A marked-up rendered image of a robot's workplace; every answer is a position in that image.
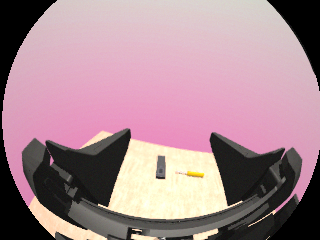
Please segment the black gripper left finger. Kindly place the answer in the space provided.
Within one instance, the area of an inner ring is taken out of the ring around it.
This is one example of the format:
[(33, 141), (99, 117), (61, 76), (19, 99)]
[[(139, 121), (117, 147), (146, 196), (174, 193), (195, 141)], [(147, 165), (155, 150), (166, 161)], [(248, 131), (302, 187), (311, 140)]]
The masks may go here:
[(68, 148), (52, 140), (45, 140), (45, 145), (53, 160), (71, 169), (99, 204), (109, 207), (121, 164), (127, 156), (129, 140), (131, 129), (125, 128), (85, 148)]

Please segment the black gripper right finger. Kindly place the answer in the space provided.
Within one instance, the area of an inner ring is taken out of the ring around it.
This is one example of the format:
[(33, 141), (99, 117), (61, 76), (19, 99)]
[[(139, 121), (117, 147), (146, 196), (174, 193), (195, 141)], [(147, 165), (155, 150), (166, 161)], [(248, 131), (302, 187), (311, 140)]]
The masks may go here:
[(220, 172), (227, 207), (240, 203), (241, 196), (252, 188), (268, 165), (279, 160), (285, 152), (285, 147), (283, 147), (257, 155), (257, 152), (249, 151), (249, 148), (244, 148), (243, 145), (216, 132), (212, 132), (209, 141), (211, 141), (209, 144), (211, 144), (217, 169)]

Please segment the black rectangular bar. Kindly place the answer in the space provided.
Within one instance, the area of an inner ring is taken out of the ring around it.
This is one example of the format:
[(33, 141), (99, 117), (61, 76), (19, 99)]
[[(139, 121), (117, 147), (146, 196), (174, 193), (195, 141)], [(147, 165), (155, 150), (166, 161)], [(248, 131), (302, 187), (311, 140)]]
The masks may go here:
[(165, 156), (157, 156), (155, 179), (164, 179), (165, 177)]

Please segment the yellow screwdriver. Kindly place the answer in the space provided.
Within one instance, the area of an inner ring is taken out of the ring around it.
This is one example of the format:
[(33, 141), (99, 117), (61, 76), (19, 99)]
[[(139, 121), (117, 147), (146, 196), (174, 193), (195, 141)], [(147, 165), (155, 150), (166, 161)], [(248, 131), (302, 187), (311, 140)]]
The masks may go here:
[[(181, 171), (176, 171), (176, 172), (181, 172)], [(181, 173), (185, 173), (185, 172), (181, 172)], [(200, 172), (187, 172), (187, 176), (191, 175), (191, 176), (197, 176), (197, 177), (204, 177), (204, 172), (200, 173)]]

